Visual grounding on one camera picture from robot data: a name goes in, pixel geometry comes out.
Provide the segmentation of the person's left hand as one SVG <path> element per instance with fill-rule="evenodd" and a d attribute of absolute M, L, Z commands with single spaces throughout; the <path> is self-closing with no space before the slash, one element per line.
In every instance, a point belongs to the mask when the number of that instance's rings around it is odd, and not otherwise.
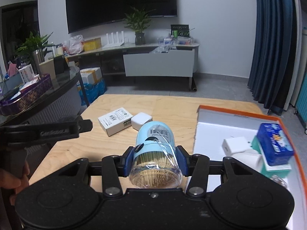
<path fill-rule="evenodd" d="M 30 168 L 29 168 L 29 164 L 27 161 L 25 161 L 24 163 L 21 178 L 17 178 L 13 174 L 1 169 L 1 172 L 0 172 L 1 188 L 7 189 L 7 190 L 14 190 L 14 194 L 11 195 L 9 198 L 10 204 L 12 206 L 15 205 L 17 194 L 19 194 L 23 189 L 29 186 L 29 178 L 28 178 L 29 174 L 30 174 Z"/>

